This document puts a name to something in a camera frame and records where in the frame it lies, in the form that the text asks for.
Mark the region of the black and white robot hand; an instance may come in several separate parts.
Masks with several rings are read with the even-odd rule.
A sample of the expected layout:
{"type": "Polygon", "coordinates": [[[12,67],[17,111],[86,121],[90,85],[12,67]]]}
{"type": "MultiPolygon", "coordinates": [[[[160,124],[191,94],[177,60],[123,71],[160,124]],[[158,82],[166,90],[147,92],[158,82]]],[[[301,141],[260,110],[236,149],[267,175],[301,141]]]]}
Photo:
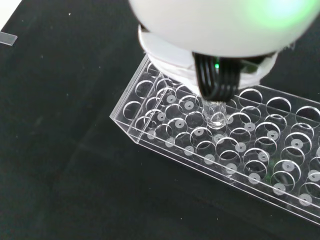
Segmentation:
{"type": "Polygon", "coordinates": [[[320,14],[317,0],[131,0],[138,40],[164,75],[211,102],[258,85],[320,14]]]}

